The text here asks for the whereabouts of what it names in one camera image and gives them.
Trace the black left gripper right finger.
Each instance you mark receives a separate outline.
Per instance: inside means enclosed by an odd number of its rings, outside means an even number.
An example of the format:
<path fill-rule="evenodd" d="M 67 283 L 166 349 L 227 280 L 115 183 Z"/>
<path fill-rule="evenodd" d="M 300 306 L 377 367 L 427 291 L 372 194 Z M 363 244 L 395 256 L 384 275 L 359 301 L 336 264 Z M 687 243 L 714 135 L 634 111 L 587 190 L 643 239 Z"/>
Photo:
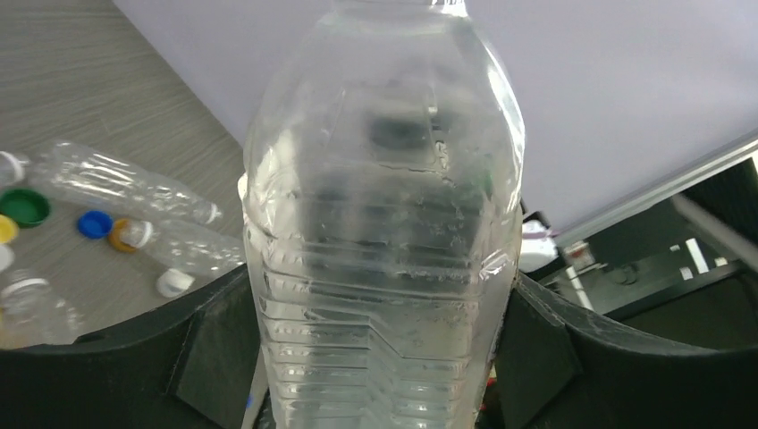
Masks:
<path fill-rule="evenodd" d="M 507 428 L 754 428 L 757 350 L 642 332 L 519 276 L 495 358 Z"/>

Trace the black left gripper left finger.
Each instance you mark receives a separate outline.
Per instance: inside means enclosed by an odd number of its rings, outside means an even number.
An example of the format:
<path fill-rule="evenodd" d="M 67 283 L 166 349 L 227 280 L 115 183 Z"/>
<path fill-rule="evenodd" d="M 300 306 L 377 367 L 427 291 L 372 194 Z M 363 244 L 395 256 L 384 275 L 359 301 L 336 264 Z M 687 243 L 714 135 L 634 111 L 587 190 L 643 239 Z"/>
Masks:
<path fill-rule="evenodd" d="M 259 351 L 245 267 L 71 345 L 1 354 L 4 428 L 238 428 Z"/>

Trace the tall clear juice bottle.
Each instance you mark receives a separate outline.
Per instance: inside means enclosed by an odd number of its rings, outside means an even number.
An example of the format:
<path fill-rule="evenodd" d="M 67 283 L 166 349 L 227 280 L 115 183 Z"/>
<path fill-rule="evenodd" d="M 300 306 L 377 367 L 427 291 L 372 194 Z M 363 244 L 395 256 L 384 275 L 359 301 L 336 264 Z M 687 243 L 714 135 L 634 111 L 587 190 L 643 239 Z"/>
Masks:
<path fill-rule="evenodd" d="M 518 277 L 525 124 L 462 1 L 336 1 L 243 149 L 279 428 L 471 428 Z"/>

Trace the clear bottle near right arm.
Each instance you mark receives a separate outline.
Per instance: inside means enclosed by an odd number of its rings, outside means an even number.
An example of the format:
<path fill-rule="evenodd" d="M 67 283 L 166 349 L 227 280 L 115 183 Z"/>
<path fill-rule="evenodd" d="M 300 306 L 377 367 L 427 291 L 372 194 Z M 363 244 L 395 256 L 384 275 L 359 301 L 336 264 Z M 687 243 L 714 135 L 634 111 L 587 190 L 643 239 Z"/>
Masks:
<path fill-rule="evenodd" d="M 2 189 L 17 185 L 25 180 L 30 164 L 30 159 L 27 156 L 2 151 L 0 162 L 0 186 Z"/>

